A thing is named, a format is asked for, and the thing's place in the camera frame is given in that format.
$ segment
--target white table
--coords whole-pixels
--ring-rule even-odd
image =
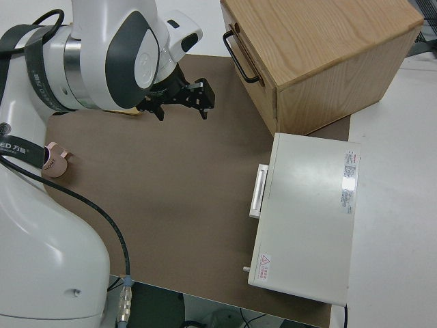
[[[384,98],[351,117],[361,143],[350,328],[437,324],[437,60],[404,60]],[[342,327],[334,309],[331,327]]]

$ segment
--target brown table surface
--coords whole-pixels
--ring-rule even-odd
[[[189,55],[181,67],[189,81],[205,77],[215,91],[216,108],[206,121],[179,105],[164,107],[164,122],[149,113],[52,117],[47,141],[74,155],[56,181],[114,218],[129,248],[133,279],[328,327],[329,304],[247,284],[242,268],[250,266],[257,231],[249,207],[258,163],[269,163],[273,138],[230,58]],[[339,126],[315,135],[347,139],[348,120]],[[122,275],[122,251],[106,221],[68,196],[49,193],[99,233],[111,273]]]

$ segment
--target white box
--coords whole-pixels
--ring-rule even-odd
[[[249,284],[345,306],[360,145],[276,133]]]

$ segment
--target small pink object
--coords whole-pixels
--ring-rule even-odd
[[[65,149],[55,142],[50,142],[45,148],[45,162],[42,171],[51,178],[58,178],[67,170],[68,162]]]

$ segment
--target label sticker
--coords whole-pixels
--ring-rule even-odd
[[[351,150],[344,158],[343,182],[341,184],[341,211],[352,214],[355,203],[357,154]]]
[[[258,258],[258,274],[257,279],[266,282],[268,279],[268,268],[270,268],[270,263],[272,257],[267,254],[260,254]]]

